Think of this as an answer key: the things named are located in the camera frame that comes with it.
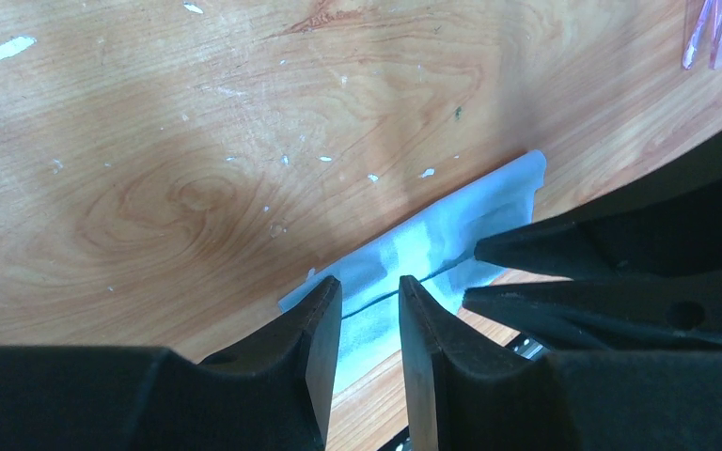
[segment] cloth fold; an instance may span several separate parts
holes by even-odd
[[[538,150],[452,193],[377,240],[309,277],[279,306],[294,307],[327,275],[342,285],[342,322],[334,393],[344,390],[400,349],[398,286],[413,275],[444,308],[457,314],[467,288],[490,284],[504,270],[476,261],[477,242],[529,224],[543,185]]]

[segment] black mechanical part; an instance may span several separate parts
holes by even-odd
[[[324,449],[341,285],[194,365],[167,348],[0,347],[0,449]]]
[[[414,449],[722,449],[722,351],[499,347],[400,280]]]
[[[722,270],[722,132],[613,193],[480,241],[475,257],[575,280]]]
[[[463,306],[552,350],[722,350],[722,271],[471,288]]]

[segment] white paint chip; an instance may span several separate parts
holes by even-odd
[[[194,12],[195,14],[203,14],[203,9],[198,8],[196,4],[184,2],[184,7],[187,8],[188,11]]]
[[[65,167],[65,165],[62,164],[62,162],[60,162],[60,161],[57,160],[56,158],[54,158],[52,161],[54,162],[54,164],[56,164],[56,167],[54,168],[54,173],[55,173],[55,174],[59,174],[59,171],[61,171],[62,168]]]
[[[37,42],[36,39],[28,36],[19,36],[0,45],[0,60],[12,58],[16,54],[28,49]]]

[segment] folded towel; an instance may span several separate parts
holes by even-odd
[[[334,393],[400,349],[397,291],[402,275],[419,279],[436,301],[457,314],[467,288],[488,285],[504,271],[476,261],[475,244],[530,222],[545,168],[543,154],[528,152],[309,277],[280,301],[286,312],[325,276],[341,281]]]

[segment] folded blue cloth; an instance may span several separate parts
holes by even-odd
[[[457,314],[467,288],[488,285],[504,271],[476,261],[475,244],[530,222],[545,168],[543,154],[528,152],[309,277],[280,301],[286,312],[325,276],[341,281],[334,393],[400,349],[397,290],[402,275],[419,279],[436,301]]]

